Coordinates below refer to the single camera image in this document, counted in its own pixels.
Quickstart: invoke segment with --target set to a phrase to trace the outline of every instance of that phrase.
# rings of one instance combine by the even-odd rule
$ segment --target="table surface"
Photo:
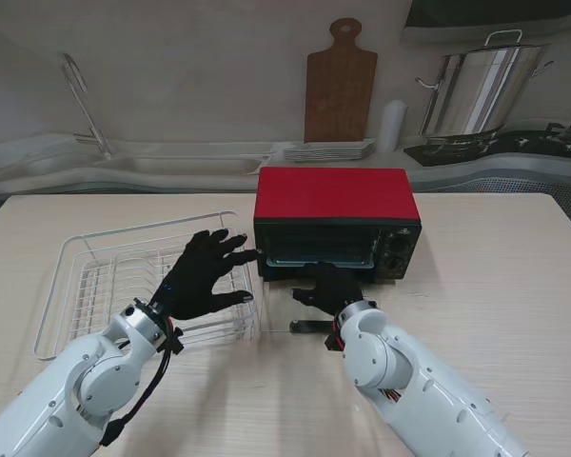
[[[416,199],[423,233],[406,278],[367,295],[483,391],[531,455],[571,456],[571,223],[545,195]],[[0,409],[46,366],[32,346],[66,239],[221,209],[253,235],[253,204],[233,194],[11,198],[0,210]],[[259,303],[284,310],[263,316],[278,329],[296,310],[291,284],[262,287],[251,269]],[[183,353],[97,455],[410,455],[322,342],[257,332]]]

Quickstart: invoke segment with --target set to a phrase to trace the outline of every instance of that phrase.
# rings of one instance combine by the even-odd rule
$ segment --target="black glove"
[[[233,252],[246,242],[246,235],[224,241],[227,236],[225,228],[211,234],[208,230],[196,233],[157,288],[150,305],[157,304],[174,319],[187,320],[251,301],[254,297],[245,290],[211,293],[221,276],[259,256],[255,249]]]
[[[315,279],[313,290],[294,288],[292,297],[308,307],[315,307],[335,316],[347,305],[363,300],[362,290],[353,274],[334,264],[320,262],[306,264],[303,267],[304,277]]]

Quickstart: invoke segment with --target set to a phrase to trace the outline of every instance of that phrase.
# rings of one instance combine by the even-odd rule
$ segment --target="wire dish rack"
[[[52,360],[70,341],[103,330],[111,316],[134,298],[149,301],[194,233],[228,229],[233,236],[236,222],[236,213],[221,211],[68,239],[57,260],[34,355]],[[241,289],[253,293],[247,265],[235,267],[213,291]],[[256,304],[251,301],[178,321],[184,331],[180,341],[187,348],[211,340],[251,337],[255,322]]]

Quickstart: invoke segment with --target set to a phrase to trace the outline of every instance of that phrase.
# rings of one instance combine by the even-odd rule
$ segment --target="red toaster oven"
[[[266,281],[330,262],[369,282],[404,277],[421,219],[403,169],[260,171],[254,234]]]

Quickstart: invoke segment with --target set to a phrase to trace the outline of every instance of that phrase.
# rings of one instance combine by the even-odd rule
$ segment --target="stack of plates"
[[[304,143],[295,148],[284,149],[284,158],[292,162],[324,162],[359,160],[374,151],[374,141],[338,143]]]

